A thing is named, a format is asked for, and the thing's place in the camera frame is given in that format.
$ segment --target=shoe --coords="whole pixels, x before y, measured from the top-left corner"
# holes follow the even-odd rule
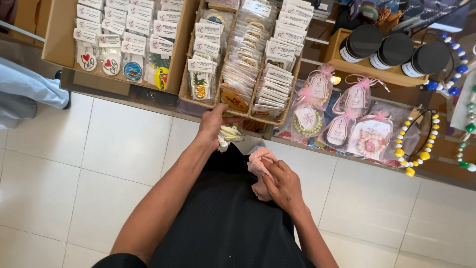
[[[68,104],[62,110],[67,110],[71,107],[71,91],[68,91],[68,95],[69,95]]]
[[[55,79],[61,80],[61,74],[63,73],[63,70],[59,70],[55,74]]]

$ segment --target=black cylindrical container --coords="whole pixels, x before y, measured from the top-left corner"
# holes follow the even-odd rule
[[[413,41],[408,35],[394,33],[384,39],[378,51],[370,56],[369,60],[375,68],[386,70],[408,61],[413,50]]]
[[[347,62],[359,62],[378,50],[382,38],[382,32],[377,26],[359,26],[341,42],[340,55]]]
[[[449,57],[449,50],[444,43],[429,42],[415,49],[410,60],[402,64],[402,70],[410,77],[436,73],[445,68]]]

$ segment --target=green beaded bracelet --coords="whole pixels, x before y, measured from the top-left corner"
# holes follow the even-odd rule
[[[303,127],[301,127],[301,125],[299,124],[298,117],[294,115],[294,128],[306,137],[315,135],[321,130],[321,127],[322,127],[321,115],[316,110],[314,110],[314,113],[316,114],[316,118],[317,118],[316,125],[312,129],[309,129],[309,130],[306,130]]]

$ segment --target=hand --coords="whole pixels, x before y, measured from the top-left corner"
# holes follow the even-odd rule
[[[304,212],[306,205],[302,198],[299,176],[282,160],[274,164],[266,160],[261,162],[278,181],[275,185],[268,175],[263,175],[263,181],[273,201],[291,217]]]
[[[212,111],[205,111],[194,142],[205,145],[211,149],[211,152],[217,150],[219,147],[217,136],[221,125],[237,123],[243,119],[241,117],[223,118],[223,112],[227,109],[228,104],[219,103]]]

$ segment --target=yellow round sticker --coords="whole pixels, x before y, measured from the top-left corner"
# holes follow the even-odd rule
[[[154,75],[155,85],[161,90],[165,90],[165,85],[167,84],[168,76],[169,76],[169,70],[167,68],[158,67]]]

